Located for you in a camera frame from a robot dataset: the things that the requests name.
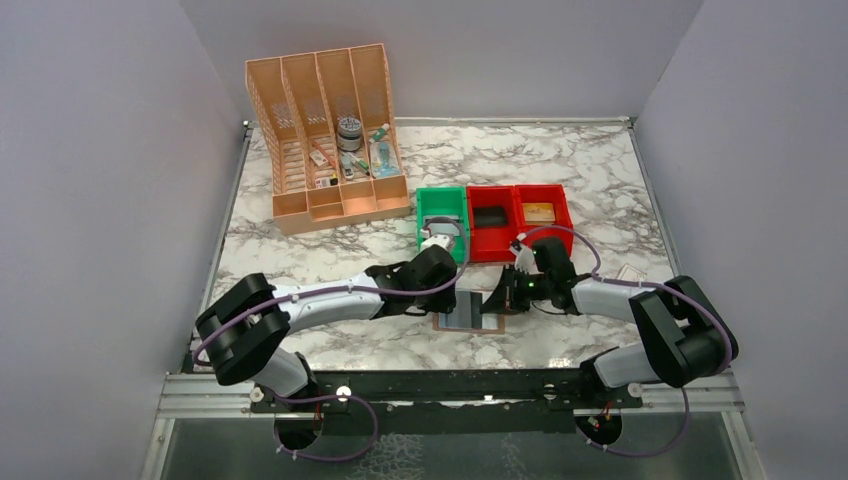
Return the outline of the black metal base rail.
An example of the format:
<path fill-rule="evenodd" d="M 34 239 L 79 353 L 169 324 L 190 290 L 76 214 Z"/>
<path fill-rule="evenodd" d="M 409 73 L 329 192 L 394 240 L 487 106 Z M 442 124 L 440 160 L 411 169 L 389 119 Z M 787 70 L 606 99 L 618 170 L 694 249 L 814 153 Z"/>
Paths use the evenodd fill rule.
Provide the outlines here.
<path fill-rule="evenodd" d="M 471 406 L 502 401 L 539 401 L 544 407 L 599 411 L 604 407 L 639 408 L 641 399 L 626 387 L 609 389 L 595 383 L 578 368 L 482 370 L 324 370 L 315 371 L 307 385 L 289 395 L 312 398 L 289 405 L 270 386 L 246 377 L 262 389 L 263 397 L 251 406 L 253 413 L 306 413 L 323 415 L 363 413 L 365 409 L 342 395 L 367 401 L 373 408 L 388 406 Z"/>

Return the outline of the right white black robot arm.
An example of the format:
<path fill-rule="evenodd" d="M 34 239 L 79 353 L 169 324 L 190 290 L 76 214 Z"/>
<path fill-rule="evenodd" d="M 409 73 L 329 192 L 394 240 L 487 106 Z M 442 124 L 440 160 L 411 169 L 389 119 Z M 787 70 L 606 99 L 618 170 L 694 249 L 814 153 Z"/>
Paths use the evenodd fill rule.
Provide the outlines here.
<path fill-rule="evenodd" d="M 556 236 L 527 246 L 515 240 L 516 261 L 482 303 L 484 314 L 517 315 L 548 301 L 565 315 L 596 315 L 637 327 L 637 343 L 598 354 L 580 365 L 584 390 L 600 392 L 634 383 L 681 388 L 723 372 L 739 353 L 733 334 L 697 282 L 678 276 L 665 283 L 602 279 L 578 274 Z"/>

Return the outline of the small round tin can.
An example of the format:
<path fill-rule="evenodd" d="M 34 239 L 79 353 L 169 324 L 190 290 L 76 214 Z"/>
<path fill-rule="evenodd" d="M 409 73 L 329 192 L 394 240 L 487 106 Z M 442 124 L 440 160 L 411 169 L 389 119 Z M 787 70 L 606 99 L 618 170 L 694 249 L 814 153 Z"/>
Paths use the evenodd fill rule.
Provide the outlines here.
<path fill-rule="evenodd" d="M 354 116 L 341 117 L 337 123 L 336 143 L 344 152 L 355 152 L 363 142 L 362 122 Z"/>

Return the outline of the green marker pen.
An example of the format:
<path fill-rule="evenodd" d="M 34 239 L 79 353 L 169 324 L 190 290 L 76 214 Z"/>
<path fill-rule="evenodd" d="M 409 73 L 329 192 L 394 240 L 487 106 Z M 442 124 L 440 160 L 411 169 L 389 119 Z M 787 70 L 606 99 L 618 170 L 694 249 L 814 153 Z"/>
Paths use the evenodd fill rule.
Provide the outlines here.
<path fill-rule="evenodd" d="M 361 172 L 362 172 L 363 174 L 365 174 L 366 176 L 370 176 L 370 175 L 371 175 L 371 173 L 370 173 L 370 169 L 369 169 L 369 167 L 368 167 L 368 164 L 367 164 L 364 160 L 362 160 L 362 159 L 360 159 L 360 158 L 358 158 L 358 157 L 355 157 L 355 156 L 348 156 L 348 158 L 349 158 L 349 160 L 351 161 L 352 165 L 353 165 L 353 166 L 354 166 L 354 167 L 355 167 L 358 171 L 361 171 Z"/>

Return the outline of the gold card box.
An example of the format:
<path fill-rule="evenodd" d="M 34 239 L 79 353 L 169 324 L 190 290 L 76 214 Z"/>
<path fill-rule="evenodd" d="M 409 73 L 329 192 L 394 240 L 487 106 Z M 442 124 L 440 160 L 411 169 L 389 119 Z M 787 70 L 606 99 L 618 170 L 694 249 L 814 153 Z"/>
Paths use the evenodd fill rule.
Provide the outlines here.
<path fill-rule="evenodd" d="M 557 220 L 555 206 L 547 202 L 523 203 L 522 214 L 527 225 L 552 225 Z"/>

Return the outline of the blue packaged item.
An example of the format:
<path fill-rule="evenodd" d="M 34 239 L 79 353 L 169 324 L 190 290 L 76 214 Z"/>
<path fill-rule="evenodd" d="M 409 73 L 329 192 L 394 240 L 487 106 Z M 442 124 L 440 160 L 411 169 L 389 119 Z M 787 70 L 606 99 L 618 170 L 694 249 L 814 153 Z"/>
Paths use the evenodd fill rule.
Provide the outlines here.
<path fill-rule="evenodd" d="M 395 151 L 389 142 L 370 145 L 371 173 L 374 178 L 386 178 L 401 174 Z"/>

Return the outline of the green white glue tube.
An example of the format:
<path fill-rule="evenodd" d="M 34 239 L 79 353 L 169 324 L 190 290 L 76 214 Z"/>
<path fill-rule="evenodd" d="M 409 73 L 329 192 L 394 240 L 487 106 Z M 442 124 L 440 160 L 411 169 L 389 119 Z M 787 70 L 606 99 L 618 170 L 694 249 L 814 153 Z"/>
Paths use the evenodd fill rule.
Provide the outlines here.
<path fill-rule="evenodd" d="M 384 123 L 377 130 L 373 132 L 373 134 L 369 137 L 370 143 L 376 143 L 382 140 L 386 134 L 390 131 L 391 125 L 389 123 Z"/>

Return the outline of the black wallet in bin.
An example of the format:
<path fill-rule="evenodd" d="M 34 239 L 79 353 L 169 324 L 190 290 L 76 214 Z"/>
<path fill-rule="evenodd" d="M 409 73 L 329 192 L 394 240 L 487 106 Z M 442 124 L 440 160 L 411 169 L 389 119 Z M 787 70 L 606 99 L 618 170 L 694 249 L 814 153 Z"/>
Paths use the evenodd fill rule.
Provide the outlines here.
<path fill-rule="evenodd" d="M 509 216 L 503 206 L 484 206 L 472 209 L 475 229 L 505 228 L 509 226 Z"/>

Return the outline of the orange plastic file organizer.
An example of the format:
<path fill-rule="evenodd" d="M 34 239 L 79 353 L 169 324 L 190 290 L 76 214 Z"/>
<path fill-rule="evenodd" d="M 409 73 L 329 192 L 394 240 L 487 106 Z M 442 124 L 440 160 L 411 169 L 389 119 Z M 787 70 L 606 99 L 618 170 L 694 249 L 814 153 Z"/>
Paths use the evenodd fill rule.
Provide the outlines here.
<path fill-rule="evenodd" d="M 383 44 L 249 60 L 245 85 L 270 155 L 272 218 L 285 235 L 409 214 L 411 200 L 396 133 L 389 63 Z M 337 147 L 341 117 L 363 125 L 355 152 Z M 374 178 L 369 137 L 384 123 L 401 174 Z M 321 146 L 337 168 L 318 168 L 309 154 Z M 364 160 L 370 176 L 348 156 Z"/>

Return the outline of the green plastic bin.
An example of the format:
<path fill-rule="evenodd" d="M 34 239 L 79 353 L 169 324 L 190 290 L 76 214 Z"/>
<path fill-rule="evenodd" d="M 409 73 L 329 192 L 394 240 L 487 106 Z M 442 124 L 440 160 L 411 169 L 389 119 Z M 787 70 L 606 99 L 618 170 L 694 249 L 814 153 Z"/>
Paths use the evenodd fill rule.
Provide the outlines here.
<path fill-rule="evenodd" d="M 416 189 L 417 245 L 426 240 L 427 229 L 431 234 L 453 236 L 455 243 L 451 251 L 458 265 L 466 258 L 465 241 L 471 239 L 470 217 L 465 187 L 419 187 Z"/>

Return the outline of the grey card in green bin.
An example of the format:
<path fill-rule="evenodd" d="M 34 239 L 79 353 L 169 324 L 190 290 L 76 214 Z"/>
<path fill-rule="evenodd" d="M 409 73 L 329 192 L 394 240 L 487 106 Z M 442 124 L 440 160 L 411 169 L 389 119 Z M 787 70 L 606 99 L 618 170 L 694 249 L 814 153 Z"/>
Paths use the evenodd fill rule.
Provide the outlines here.
<path fill-rule="evenodd" d="M 427 215 L 423 217 L 423 228 L 431 235 L 442 233 L 448 235 L 459 235 L 461 222 L 457 215 Z"/>

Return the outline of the small red white box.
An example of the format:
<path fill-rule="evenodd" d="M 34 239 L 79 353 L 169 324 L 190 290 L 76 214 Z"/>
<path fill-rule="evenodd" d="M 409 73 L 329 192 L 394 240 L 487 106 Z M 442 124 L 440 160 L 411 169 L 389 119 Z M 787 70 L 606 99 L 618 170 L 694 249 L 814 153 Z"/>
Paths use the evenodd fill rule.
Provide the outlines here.
<path fill-rule="evenodd" d="M 647 273 L 630 264 L 624 264 L 618 271 L 616 279 L 631 283 L 642 283 L 647 280 Z"/>

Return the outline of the red white small packet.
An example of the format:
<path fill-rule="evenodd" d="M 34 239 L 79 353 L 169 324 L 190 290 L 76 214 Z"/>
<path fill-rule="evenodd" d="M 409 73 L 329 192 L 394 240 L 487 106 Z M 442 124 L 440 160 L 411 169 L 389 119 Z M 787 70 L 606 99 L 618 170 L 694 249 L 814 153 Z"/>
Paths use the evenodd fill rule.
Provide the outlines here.
<path fill-rule="evenodd" d="M 334 156 L 321 146 L 315 147 L 309 157 L 318 168 L 337 168 Z"/>

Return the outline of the red plastic double bin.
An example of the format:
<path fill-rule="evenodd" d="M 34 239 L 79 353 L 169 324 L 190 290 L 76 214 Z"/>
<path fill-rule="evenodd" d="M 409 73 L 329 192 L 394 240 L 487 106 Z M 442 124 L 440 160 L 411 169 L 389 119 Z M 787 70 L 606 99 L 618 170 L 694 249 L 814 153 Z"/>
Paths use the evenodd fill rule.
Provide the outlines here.
<path fill-rule="evenodd" d="M 518 184 L 501 186 L 477 186 L 466 188 L 468 211 L 471 219 L 471 261 L 473 263 L 510 262 L 514 255 L 510 243 L 520 234 L 527 235 L 526 242 L 545 236 L 559 237 L 567 249 L 574 241 L 569 230 L 573 227 L 564 188 L 559 184 Z M 522 204 L 532 202 L 552 203 L 557 220 L 552 225 L 533 226 L 524 223 Z M 472 209 L 484 206 L 503 206 L 509 216 L 505 228 L 475 229 Z"/>

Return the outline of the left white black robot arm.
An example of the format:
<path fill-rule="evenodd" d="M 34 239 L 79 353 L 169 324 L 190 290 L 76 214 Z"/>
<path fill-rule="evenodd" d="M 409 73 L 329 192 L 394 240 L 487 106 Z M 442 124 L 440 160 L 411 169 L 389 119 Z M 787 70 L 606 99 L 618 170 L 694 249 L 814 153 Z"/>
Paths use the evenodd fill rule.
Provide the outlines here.
<path fill-rule="evenodd" d="M 346 280 L 306 287 L 270 284 L 261 273 L 242 278 L 195 321 L 201 338 L 195 353 L 219 384 L 254 381 L 283 397 L 314 384 L 299 353 L 284 350 L 291 334 L 338 321 L 374 320 L 411 308 L 447 313 L 455 306 L 460 268 L 439 245 L 412 260 L 374 265 Z"/>

